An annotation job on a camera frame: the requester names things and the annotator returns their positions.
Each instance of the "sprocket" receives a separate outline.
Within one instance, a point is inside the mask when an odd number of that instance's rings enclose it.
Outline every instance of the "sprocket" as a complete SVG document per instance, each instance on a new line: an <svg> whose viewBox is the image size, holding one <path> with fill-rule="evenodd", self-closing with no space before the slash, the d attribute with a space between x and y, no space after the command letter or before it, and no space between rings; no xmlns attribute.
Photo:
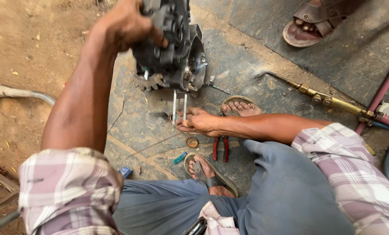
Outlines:
<svg viewBox="0 0 389 235"><path fill-rule="evenodd" d="M161 74L154 74L149 80L145 80L144 77L135 75L134 83L135 88L139 87L141 91L147 90L148 92L151 92L163 88L163 76Z"/></svg>

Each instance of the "shirt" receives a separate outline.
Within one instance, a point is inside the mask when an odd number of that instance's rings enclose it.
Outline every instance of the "shirt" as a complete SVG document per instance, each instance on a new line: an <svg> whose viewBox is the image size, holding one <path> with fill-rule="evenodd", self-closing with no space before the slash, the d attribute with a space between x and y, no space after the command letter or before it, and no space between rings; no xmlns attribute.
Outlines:
<svg viewBox="0 0 389 235"><path fill-rule="evenodd" d="M389 181L374 167L361 136L333 123L302 130L291 146L321 169L356 234L389 235ZM121 188L116 173L102 153L89 148L32 155L19 174L19 210L26 232L118 234L112 218ZM211 202L200 216L208 220L210 235L238 233L231 226L233 218L221 217Z"/></svg>

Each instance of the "metal rod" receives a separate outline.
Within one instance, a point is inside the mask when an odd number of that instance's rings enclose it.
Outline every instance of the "metal rod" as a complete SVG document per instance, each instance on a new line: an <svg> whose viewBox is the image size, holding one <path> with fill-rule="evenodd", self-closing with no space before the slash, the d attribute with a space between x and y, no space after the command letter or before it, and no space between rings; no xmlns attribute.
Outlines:
<svg viewBox="0 0 389 235"><path fill-rule="evenodd" d="M174 136L178 136L178 135L180 135L180 134L182 134L182 133L183 133L183 132L177 133L177 134L175 134ZM157 144L162 143L162 142L164 142L164 141L166 141L166 140L169 140L169 139L171 139L171 138L174 137L174 136L170 136L170 137L168 137L168 138L166 138L166 139L163 139L163 140L161 140L161 141L159 141L159 142L156 142L155 144L151 144L150 146L148 146L148 147L146 147L146 148L143 148L143 149L141 149L141 150L138 151L138 152L132 153L131 155L127 156L127 158L130 157L130 156L133 156L133 155L135 155L135 154L138 154L138 153L144 151L145 149L149 149L150 147L152 147L152 146L154 146L154 145L157 145Z"/></svg>
<svg viewBox="0 0 389 235"><path fill-rule="evenodd" d="M148 80L148 78L149 78L148 70L145 70L145 73L144 73L143 77L145 78L145 80Z"/></svg>
<svg viewBox="0 0 389 235"><path fill-rule="evenodd" d="M20 213L17 210L4 216L3 218L0 219L0 228L4 227L6 224L12 222L13 220L19 218L19 216L20 216Z"/></svg>
<svg viewBox="0 0 389 235"><path fill-rule="evenodd" d="M186 120L186 117L187 117L187 93L184 94L183 120Z"/></svg>
<svg viewBox="0 0 389 235"><path fill-rule="evenodd" d="M177 90L174 90L174 98L173 98L173 124L176 124L176 105L177 105Z"/></svg>

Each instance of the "pliers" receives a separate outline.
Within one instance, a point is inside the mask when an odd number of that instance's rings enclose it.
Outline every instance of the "pliers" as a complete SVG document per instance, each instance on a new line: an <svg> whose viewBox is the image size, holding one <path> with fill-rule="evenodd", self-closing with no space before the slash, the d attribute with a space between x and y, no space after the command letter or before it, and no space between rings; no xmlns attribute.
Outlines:
<svg viewBox="0 0 389 235"><path fill-rule="evenodd" d="M217 146L219 139L222 137L223 143L225 145L224 148L224 155L223 155L223 161L227 162L228 161L228 156L229 156L229 144L228 144L228 136L218 136L215 138L213 141L213 160L218 160L217 159Z"/></svg>

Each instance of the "plaid shirt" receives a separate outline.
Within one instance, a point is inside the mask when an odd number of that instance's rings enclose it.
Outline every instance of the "plaid shirt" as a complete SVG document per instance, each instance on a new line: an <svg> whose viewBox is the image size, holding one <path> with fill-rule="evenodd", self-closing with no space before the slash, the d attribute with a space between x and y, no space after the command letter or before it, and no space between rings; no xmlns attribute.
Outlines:
<svg viewBox="0 0 389 235"><path fill-rule="evenodd" d="M335 190L339 208L356 227L356 234L389 235L389 181L374 167L363 139L334 123L323 129L299 133L292 147L306 154L324 173ZM20 167L19 210L28 234L118 234L112 214L120 197L117 172L100 152L88 148L44 150ZM218 221L209 230L218 234L230 223Z"/></svg>

